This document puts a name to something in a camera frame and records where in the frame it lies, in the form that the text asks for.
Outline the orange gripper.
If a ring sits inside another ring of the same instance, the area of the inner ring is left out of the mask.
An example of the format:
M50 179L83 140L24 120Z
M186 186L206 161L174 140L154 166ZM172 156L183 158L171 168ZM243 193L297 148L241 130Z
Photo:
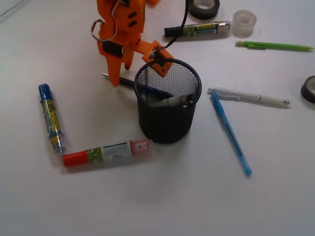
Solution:
M120 83L121 65L129 70L134 53L143 55L149 63L154 59L173 59L156 40L141 39L145 24L145 5L155 6L157 0L98 0L97 9L101 19L96 36L99 53L106 58L111 84Z

